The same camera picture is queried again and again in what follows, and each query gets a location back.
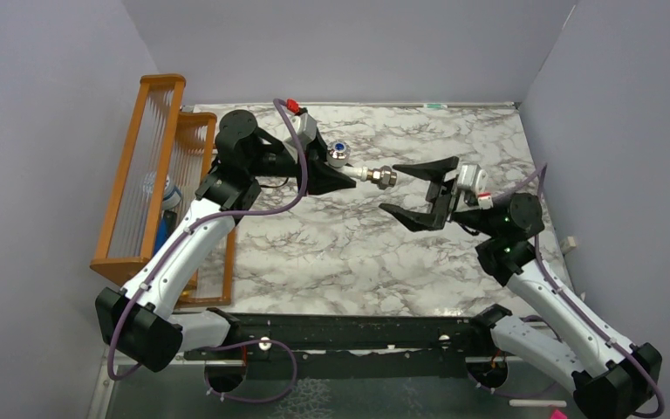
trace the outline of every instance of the marble surface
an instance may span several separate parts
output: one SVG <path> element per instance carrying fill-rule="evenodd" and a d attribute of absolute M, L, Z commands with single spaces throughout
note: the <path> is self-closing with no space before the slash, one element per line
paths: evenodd
<path fill-rule="evenodd" d="M 221 117 L 248 109 L 259 125 L 281 123 L 272 106 L 199 105 Z M 520 117 L 512 108 L 401 108 L 308 106 L 326 142 L 346 141 L 351 163 L 380 167 L 458 155 L 489 172 L 499 192 L 534 169 Z M 262 183 L 277 184 L 277 179 Z M 265 189 L 254 209 L 272 209 L 295 194 L 294 182 Z M 237 239 L 233 304 L 239 313 L 358 315 L 474 315 L 493 303 L 516 314 L 533 313 L 520 298 L 484 274 L 471 237 L 450 223 L 441 231 L 413 233 L 380 203 L 427 210 L 428 183 L 400 174 L 386 191 L 359 182 L 356 189 L 303 199 L 291 212 L 246 217 Z M 568 274 L 546 213 L 544 256 L 559 277 Z M 200 269 L 197 296 L 219 295 L 223 247 Z"/>

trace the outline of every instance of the red object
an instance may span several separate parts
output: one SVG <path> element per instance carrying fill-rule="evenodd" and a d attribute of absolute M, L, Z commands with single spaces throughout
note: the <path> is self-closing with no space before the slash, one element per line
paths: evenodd
<path fill-rule="evenodd" d="M 553 412 L 553 415 L 550 416 L 550 419 L 566 419 L 567 416 L 561 413 L 561 410 L 556 410 Z"/>
<path fill-rule="evenodd" d="M 299 113 L 299 104 L 294 99 L 287 99 L 286 109 L 289 109 L 292 113 Z"/>

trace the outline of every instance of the marble table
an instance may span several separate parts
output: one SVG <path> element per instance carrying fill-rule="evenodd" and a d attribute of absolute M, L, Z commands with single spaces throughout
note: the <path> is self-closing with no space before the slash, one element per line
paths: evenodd
<path fill-rule="evenodd" d="M 272 106 L 197 105 L 195 111 L 214 112 L 221 119 L 236 108 L 250 110 L 263 128 L 281 123 Z M 489 172 L 491 191 L 505 190 L 535 168 L 514 108 L 308 109 L 325 141 L 350 145 L 353 165 L 377 168 L 458 155 Z M 533 313 L 483 273 L 474 247 L 486 237 L 471 237 L 453 223 L 441 231 L 413 233 L 378 208 L 395 203 L 427 210 L 426 191 L 427 182 L 400 175 L 386 191 L 359 182 L 356 189 L 306 197 L 288 213 L 244 218 L 237 236 L 233 304 L 225 310 L 471 316 L 499 303 L 518 315 Z M 279 207 L 295 194 L 294 182 L 265 189 L 254 209 Z M 568 284 L 547 212 L 544 221 L 542 252 Z M 197 296 L 219 294 L 223 257 L 220 248 L 200 269 Z"/>

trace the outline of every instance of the white container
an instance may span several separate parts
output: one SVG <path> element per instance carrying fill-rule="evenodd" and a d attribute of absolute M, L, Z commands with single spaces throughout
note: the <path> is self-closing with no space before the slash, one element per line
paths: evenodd
<path fill-rule="evenodd" d="M 147 196 L 153 195 L 153 187 L 155 186 L 155 172 L 148 173 L 145 176 L 145 181 L 142 184 L 142 189 Z M 161 208 L 170 210 L 181 203 L 181 191 L 171 181 L 170 176 L 166 176 L 166 187 L 163 189 L 163 204 Z"/>

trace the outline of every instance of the red connector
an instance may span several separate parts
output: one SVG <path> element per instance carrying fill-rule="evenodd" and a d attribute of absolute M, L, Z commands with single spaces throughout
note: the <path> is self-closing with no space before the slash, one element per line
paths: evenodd
<path fill-rule="evenodd" d="M 294 99 L 287 99 L 286 109 L 289 109 L 291 113 L 299 113 L 299 104 Z"/>

